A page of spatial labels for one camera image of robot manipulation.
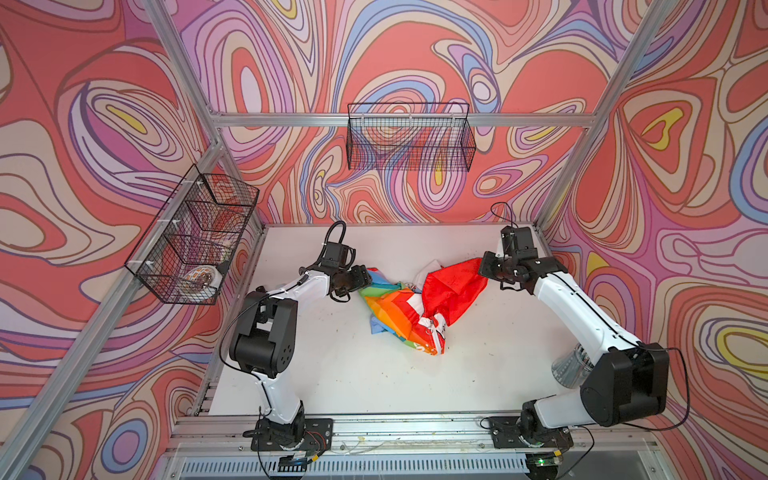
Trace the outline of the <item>rainbow kids hooded jacket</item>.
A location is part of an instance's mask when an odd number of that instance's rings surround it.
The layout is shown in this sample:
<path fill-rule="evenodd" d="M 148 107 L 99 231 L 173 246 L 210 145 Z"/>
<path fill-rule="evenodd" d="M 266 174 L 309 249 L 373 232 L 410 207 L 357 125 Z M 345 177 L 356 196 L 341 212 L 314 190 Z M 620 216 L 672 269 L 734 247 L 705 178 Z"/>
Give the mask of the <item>rainbow kids hooded jacket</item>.
<path fill-rule="evenodd" d="M 432 356 L 446 352 L 446 331 L 475 303 L 488 279 L 474 258 L 447 267 L 432 262 L 415 284 L 389 281 L 379 270 L 360 295 L 369 308 L 373 335 L 389 334 L 404 345 Z"/>

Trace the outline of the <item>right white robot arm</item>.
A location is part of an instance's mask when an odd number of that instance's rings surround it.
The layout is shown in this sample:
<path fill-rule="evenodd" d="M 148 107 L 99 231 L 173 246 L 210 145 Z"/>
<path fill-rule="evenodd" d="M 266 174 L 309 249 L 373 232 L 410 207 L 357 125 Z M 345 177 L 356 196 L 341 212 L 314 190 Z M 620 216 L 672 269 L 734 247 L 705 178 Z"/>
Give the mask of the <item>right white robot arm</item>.
<path fill-rule="evenodd" d="M 484 253 L 479 274 L 548 306 L 592 365 L 586 379 L 572 390 L 525 403 L 519 419 L 524 433 L 591 424 L 610 427 L 664 412 L 668 351 L 641 341 L 611 319 L 559 260 L 538 253 L 530 228 L 503 227 L 500 249 Z"/>

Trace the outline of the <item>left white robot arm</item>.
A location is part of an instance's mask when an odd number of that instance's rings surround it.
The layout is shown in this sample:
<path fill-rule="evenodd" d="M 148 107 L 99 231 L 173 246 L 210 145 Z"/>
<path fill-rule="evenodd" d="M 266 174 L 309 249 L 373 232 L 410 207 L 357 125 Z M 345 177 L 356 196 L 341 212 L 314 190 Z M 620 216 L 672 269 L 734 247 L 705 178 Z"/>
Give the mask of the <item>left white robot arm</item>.
<path fill-rule="evenodd" d="M 247 294 L 234 320 L 228 358 L 235 368 L 256 379 L 265 400 L 266 420 L 295 425 L 303 403 L 284 379 L 296 350 L 298 317 L 312 303 L 329 298 L 347 303 L 353 293 L 372 285 L 367 268 L 356 262 L 354 248 L 326 241 L 316 261 L 296 279 L 272 290 Z"/>

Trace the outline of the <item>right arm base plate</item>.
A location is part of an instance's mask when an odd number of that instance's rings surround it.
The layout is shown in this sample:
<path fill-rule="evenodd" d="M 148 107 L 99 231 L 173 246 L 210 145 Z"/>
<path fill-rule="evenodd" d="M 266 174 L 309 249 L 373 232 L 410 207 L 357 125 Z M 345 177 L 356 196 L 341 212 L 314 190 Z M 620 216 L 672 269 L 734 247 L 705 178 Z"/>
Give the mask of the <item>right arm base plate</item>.
<path fill-rule="evenodd" d="M 546 428 L 530 412 L 523 412 L 521 416 L 483 417 L 479 426 L 490 433 L 495 449 L 567 451 L 573 447 L 573 438 L 567 427 Z"/>

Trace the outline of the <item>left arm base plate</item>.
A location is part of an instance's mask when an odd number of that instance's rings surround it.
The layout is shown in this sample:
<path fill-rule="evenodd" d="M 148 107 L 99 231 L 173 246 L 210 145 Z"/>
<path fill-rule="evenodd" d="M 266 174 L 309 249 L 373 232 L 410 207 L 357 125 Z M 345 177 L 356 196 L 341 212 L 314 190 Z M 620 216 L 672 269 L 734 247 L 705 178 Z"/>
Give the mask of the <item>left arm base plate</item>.
<path fill-rule="evenodd" d="M 331 418 L 298 418 L 291 424 L 259 419 L 242 437 L 251 441 L 252 451 L 322 453 L 332 447 L 334 421 Z"/>

